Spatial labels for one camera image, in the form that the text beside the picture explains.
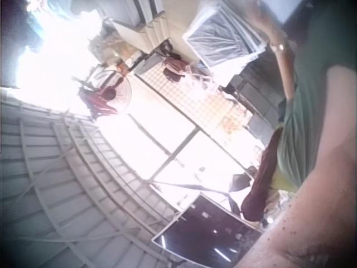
tv screen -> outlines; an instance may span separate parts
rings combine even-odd
[[[200,194],[152,242],[202,267],[232,268],[260,236],[257,229]]]

person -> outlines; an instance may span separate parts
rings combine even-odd
[[[274,158],[268,164],[297,189],[286,211],[235,268],[356,267],[355,8],[352,1],[339,0],[319,10],[295,59],[268,13],[256,2],[249,10],[251,23],[278,48],[287,98],[283,128],[273,135],[278,142],[266,153]],[[266,194],[271,173],[258,171],[262,187],[256,192]],[[253,207],[248,203],[260,208],[263,199],[250,195],[243,215]]]
[[[115,99],[117,92],[113,88],[107,88],[103,92],[92,92],[81,88],[78,92],[81,100],[90,109],[91,116],[94,120],[97,120],[100,116],[110,116],[112,114],[118,114],[118,111],[108,105],[109,101]]]

